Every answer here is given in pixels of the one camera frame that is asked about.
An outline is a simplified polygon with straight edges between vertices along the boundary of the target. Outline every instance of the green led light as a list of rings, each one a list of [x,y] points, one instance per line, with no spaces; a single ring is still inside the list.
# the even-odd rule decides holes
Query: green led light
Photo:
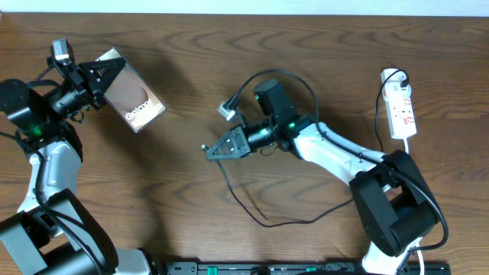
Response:
[[[38,127],[36,127],[32,128],[31,134],[33,134],[34,136],[40,136],[43,134],[43,132]]]

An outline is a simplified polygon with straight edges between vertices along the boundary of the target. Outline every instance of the black cable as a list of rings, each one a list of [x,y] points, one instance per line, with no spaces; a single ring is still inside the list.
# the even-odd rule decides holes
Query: black cable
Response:
[[[261,226],[263,226],[265,228],[274,228],[274,227],[278,227],[278,226],[282,226],[282,225],[309,225],[309,224],[312,224],[314,222],[317,222],[322,217],[328,215],[329,213],[335,211],[336,209],[340,209],[343,206],[347,206],[350,202],[353,202],[353,199],[349,199],[348,201],[343,202],[342,204],[337,205],[337,206],[329,209],[328,211],[322,213],[321,215],[319,215],[319,216],[317,216],[314,219],[309,220],[309,221],[292,221],[292,222],[281,222],[281,223],[278,223],[278,224],[275,224],[275,225],[265,225],[263,222],[260,222],[257,218],[255,218],[253,216],[253,214],[251,214],[251,212],[248,210],[248,208],[243,204],[243,202],[241,202],[238,199],[238,197],[236,196],[235,192],[232,189],[231,183],[229,182],[228,175],[226,174],[226,171],[224,170],[224,167],[222,166],[221,162],[219,160],[216,160],[215,162],[219,166],[219,169],[221,170],[222,176],[224,177],[224,180],[226,181],[226,185],[228,186],[229,192],[231,193],[231,195],[233,196],[233,198],[235,198],[236,202],[238,202],[238,204],[247,212],[248,215],[250,215],[250,217],[255,222],[257,222],[259,225],[261,225]]]
[[[49,73],[49,71],[51,71],[53,69],[53,67],[48,67],[46,68],[42,73],[40,73],[40,75],[38,77],[36,77],[36,79],[34,81],[39,81],[40,79],[42,79],[47,73]]]
[[[384,145],[382,144],[382,140],[381,140],[381,136],[379,135],[379,131],[378,131],[378,121],[379,121],[379,98],[381,97],[381,94],[382,94],[382,89],[385,87],[385,84],[387,83],[387,81],[392,77],[394,76],[396,73],[398,72],[403,72],[406,74],[406,79],[403,80],[403,83],[409,83],[409,79],[410,79],[410,76],[406,73],[405,70],[396,70],[395,72],[393,72],[390,76],[388,76],[383,82],[382,82],[382,85],[381,85],[381,89],[379,89],[379,93],[377,94],[377,99],[375,100],[375,125],[374,125],[374,129],[375,129],[375,135],[377,136],[377,139],[379,140],[379,144],[381,145],[381,151],[384,152]]]
[[[276,146],[270,153],[264,153],[265,148],[260,149],[260,155],[263,157],[271,157],[275,153],[275,151],[278,149],[278,146]]]
[[[87,231],[85,225],[81,222],[78,222],[77,220],[75,220],[74,218],[71,218],[70,216],[68,215],[64,215],[63,213],[59,213],[58,211],[56,210],[53,210],[51,209],[51,212],[54,213],[56,215],[56,217],[58,218],[62,218],[64,220],[67,220],[68,222],[71,222],[72,224],[78,226],[79,228],[81,228],[82,230],[84,231]]]
[[[38,150],[35,150],[31,145],[29,145],[27,142],[23,141],[20,138],[17,138],[11,134],[6,134],[6,133],[1,132],[1,131],[0,131],[0,136],[5,137],[5,138],[10,138],[13,141],[17,141],[19,144],[23,144],[24,148],[30,150],[32,153],[36,154],[39,157],[40,166],[39,166],[39,170],[37,172],[34,194],[36,196],[36,201],[39,204],[40,209],[47,215],[48,218],[50,218],[56,225],[58,225],[61,228],[61,230],[63,230],[63,232],[65,232],[65,234],[70,236],[85,251],[85,253],[89,257],[89,259],[92,261],[92,263],[96,267],[98,274],[102,275],[103,274],[102,270],[108,271],[100,264],[99,260],[97,259],[97,257],[93,253],[92,249],[88,245],[86,245],[82,241],[82,239],[80,239],[78,237],[78,235],[75,234],[75,232],[73,232],[61,220],[59,220],[58,217],[55,214],[53,214],[51,209],[46,204],[44,204],[44,202],[42,201],[42,198],[40,197],[41,191],[39,191],[39,190],[40,190],[40,184],[42,181],[41,175],[43,175],[44,168],[46,166],[46,159],[44,158],[44,156]]]
[[[28,83],[29,89],[32,89],[34,87],[45,87],[45,86],[53,86],[53,87],[61,88],[61,86],[60,86],[60,84],[58,84],[58,82],[51,80],[51,79],[35,80],[35,81],[30,81]]]
[[[392,73],[390,76],[388,76],[385,79],[384,83],[382,83],[382,87],[381,87],[380,93],[379,93],[379,95],[377,95],[377,103],[378,103],[378,99],[380,97],[380,94],[382,93],[382,88],[385,86],[385,83],[387,82],[387,80],[389,80],[390,77],[392,77],[394,74],[396,74],[398,72],[404,72],[406,74],[406,79],[403,81],[403,83],[408,83],[409,82],[409,76],[408,76],[408,74],[404,70],[397,70],[397,71],[395,71],[394,73]],[[288,76],[292,76],[294,79],[296,79],[299,82],[301,82],[307,88],[307,90],[309,91],[309,93],[311,94],[311,96],[313,97],[313,100],[314,100],[314,105],[315,105],[315,110],[316,110],[316,113],[315,113],[315,119],[316,119],[315,124],[316,124],[316,128],[317,128],[318,132],[321,134],[321,136],[324,139],[326,139],[327,141],[331,142],[335,146],[341,148],[342,150],[344,150],[344,151],[346,151],[346,152],[348,152],[348,153],[350,153],[350,154],[352,154],[352,155],[354,155],[354,156],[356,156],[358,158],[361,158],[362,160],[366,160],[366,161],[368,161],[368,162],[370,162],[372,164],[378,165],[382,170],[384,170],[384,171],[388,172],[389,174],[395,176],[396,178],[404,181],[406,184],[412,186],[414,189],[416,189],[416,191],[418,191],[419,193],[421,193],[421,195],[423,197],[427,198],[427,202],[430,204],[430,206],[433,209],[433,211],[435,211],[435,213],[437,215],[437,218],[439,219],[440,223],[442,224],[442,227],[443,227],[443,238],[442,238],[442,240],[438,244],[433,244],[433,245],[429,245],[429,246],[425,246],[425,247],[414,247],[414,248],[411,248],[411,251],[418,251],[418,250],[427,251],[427,250],[432,250],[432,249],[440,248],[441,246],[443,246],[444,244],[446,244],[447,240],[449,239],[449,227],[448,227],[447,222],[445,220],[445,216],[442,213],[442,210],[439,208],[439,205],[436,205],[428,197],[428,195],[418,186],[418,184],[415,183],[416,181],[415,180],[412,180],[406,174],[401,173],[401,172],[398,172],[398,171],[396,171],[396,170],[388,167],[385,163],[381,163],[380,161],[373,160],[370,157],[366,157],[361,152],[355,152],[355,151],[353,151],[352,149],[350,149],[350,148],[348,148],[348,147],[346,147],[346,146],[344,146],[344,145],[336,142],[335,140],[331,139],[324,131],[322,131],[321,128],[320,128],[320,126],[319,126],[319,100],[318,100],[318,97],[317,97],[316,93],[313,91],[313,89],[311,89],[311,87],[307,84],[307,82],[304,79],[300,78],[295,73],[292,73],[292,72],[290,72],[288,70],[282,70],[282,69],[272,69],[272,70],[266,70],[266,71],[263,71],[263,72],[256,73],[252,77],[250,77],[241,86],[241,88],[232,97],[232,99],[230,100],[230,102],[232,102],[232,100],[234,100],[239,95],[239,93],[241,93],[241,91],[245,88],[245,86],[249,82],[252,81],[252,79],[254,79],[257,76],[263,75],[265,73],[284,73],[284,74],[286,74]],[[377,116],[378,116],[378,104],[377,104],[377,114],[376,114],[376,125],[377,125]]]

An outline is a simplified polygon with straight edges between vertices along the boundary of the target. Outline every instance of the power strip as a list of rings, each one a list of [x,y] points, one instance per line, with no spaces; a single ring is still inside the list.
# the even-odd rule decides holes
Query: power strip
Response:
[[[385,69],[381,74],[382,83],[397,69]],[[382,90],[387,119],[389,121],[390,136],[393,139],[403,139],[416,133],[413,105],[411,104],[411,85],[401,87],[401,82],[407,78],[403,72],[398,72],[389,78]]]

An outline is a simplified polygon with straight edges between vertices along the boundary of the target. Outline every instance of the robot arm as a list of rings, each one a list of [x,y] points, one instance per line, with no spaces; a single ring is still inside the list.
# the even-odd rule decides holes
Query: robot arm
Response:
[[[131,274],[155,272],[159,264],[141,250],[115,248],[114,244],[75,197],[76,178],[83,161],[82,144],[75,128],[65,121],[75,119],[80,109],[95,109],[107,103],[104,92],[118,75],[125,61],[122,58],[76,64],[73,50],[65,39],[55,40],[48,66],[56,68],[65,81],[36,79],[24,83],[18,79],[0,82],[0,112],[27,136],[19,142],[32,166],[28,194],[18,213],[0,222],[0,241],[23,274]],[[46,95],[39,95],[35,86],[55,86]],[[40,156],[27,150],[28,145]],[[78,241],[40,207],[36,192],[48,210],[74,233],[92,252],[97,267]],[[68,243],[52,251],[40,249],[62,233]]]
[[[248,124],[243,114],[232,110],[241,124],[224,134],[214,147],[203,147],[208,159],[239,159],[276,143],[281,150],[320,165],[351,189],[364,230],[372,240],[363,268],[372,273],[395,274],[408,250],[439,222],[418,190],[385,169],[408,173],[435,201],[411,157],[402,151],[386,155],[368,150],[334,133],[326,124],[299,115],[276,79],[259,84],[254,94],[268,118]],[[230,112],[224,112],[223,106],[225,103],[219,112],[228,117]],[[384,193],[397,187],[403,192],[389,201]]]

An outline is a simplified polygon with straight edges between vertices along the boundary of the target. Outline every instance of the smartphone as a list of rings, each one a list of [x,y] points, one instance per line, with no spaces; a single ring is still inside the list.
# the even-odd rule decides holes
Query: smartphone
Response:
[[[125,61],[124,68],[115,77],[104,96],[132,131],[137,133],[162,115],[167,107],[115,48],[109,50],[96,61],[119,57]]]

